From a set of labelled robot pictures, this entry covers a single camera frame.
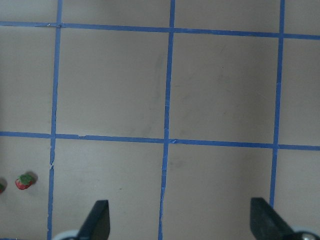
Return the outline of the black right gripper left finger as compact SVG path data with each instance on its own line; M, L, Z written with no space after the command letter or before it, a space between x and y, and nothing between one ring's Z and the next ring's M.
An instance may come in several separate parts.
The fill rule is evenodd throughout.
M111 231L108 200L97 200L77 234L78 240L107 240Z

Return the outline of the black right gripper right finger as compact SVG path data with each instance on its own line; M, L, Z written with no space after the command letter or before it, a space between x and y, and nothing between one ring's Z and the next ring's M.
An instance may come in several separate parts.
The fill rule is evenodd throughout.
M256 240L300 239L300 233L294 232L262 197L250 200L249 226Z

